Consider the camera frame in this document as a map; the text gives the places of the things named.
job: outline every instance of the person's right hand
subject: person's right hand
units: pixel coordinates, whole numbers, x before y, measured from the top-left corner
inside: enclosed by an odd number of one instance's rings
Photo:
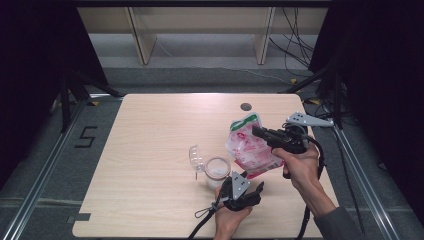
[[[309,143],[308,151],[302,154],[289,153],[282,148],[275,148],[272,153],[285,161],[284,173],[290,172],[293,186],[315,217],[324,216],[336,209],[318,181],[319,153],[314,144]]]

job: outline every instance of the black sleeve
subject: black sleeve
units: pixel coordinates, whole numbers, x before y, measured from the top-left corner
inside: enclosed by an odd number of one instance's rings
[[[326,240],[365,240],[346,209],[336,208],[329,214],[314,218],[315,224]]]

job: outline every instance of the wooden table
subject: wooden table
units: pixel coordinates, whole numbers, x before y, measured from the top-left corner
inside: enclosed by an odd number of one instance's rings
[[[249,112],[252,105],[266,128],[281,128],[295,111],[303,111],[297,95],[291,94],[130,94],[121,105],[106,142],[80,214],[78,237],[186,238],[201,219],[198,210],[210,207],[213,192],[206,176],[195,173],[188,150],[198,144],[203,158],[227,157],[232,170],[242,172],[225,148],[233,120]],[[262,201],[240,225],[235,238],[297,236],[305,204],[291,182],[282,178],[282,168],[252,180],[265,187]],[[321,183],[330,198],[337,200],[324,170]],[[211,219],[196,237],[212,237]],[[319,237],[311,220],[305,237]]]

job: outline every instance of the printed number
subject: printed number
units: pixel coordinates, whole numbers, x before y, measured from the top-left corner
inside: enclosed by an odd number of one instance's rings
[[[80,139],[90,139],[90,143],[88,145],[75,145],[75,148],[90,148],[91,147],[91,144],[93,143],[93,141],[96,137],[84,136],[85,131],[87,129],[97,129],[97,126],[86,126],[86,127],[84,127],[84,130],[82,130],[82,133],[80,135]]]

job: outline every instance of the plastic bag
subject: plastic bag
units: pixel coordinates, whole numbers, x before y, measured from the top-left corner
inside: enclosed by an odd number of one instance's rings
[[[248,179],[284,165],[281,158],[271,153],[271,147],[265,140],[252,134],[253,126],[261,127],[257,113],[234,121],[225,144],[228,152],[236,159],[235,163],[247,172]]]

